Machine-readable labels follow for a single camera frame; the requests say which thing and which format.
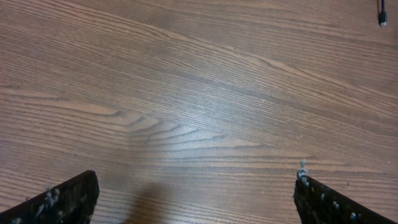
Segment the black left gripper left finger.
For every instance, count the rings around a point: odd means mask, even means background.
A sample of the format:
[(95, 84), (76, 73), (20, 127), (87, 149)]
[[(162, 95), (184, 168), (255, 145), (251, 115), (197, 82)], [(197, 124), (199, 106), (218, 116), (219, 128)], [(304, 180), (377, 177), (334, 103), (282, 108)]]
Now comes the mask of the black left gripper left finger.
[(96, 172), (87, 170), (1, 212), (1, 224), (90, 224), (99, 194)]

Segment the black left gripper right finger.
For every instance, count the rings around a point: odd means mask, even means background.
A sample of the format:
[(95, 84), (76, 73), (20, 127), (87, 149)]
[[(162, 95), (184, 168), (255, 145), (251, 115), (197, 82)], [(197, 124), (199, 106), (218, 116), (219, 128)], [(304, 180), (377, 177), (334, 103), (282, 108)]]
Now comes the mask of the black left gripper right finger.
[(395, 224), (307, 175), (295, 181), (294, 203), (302, 224)]

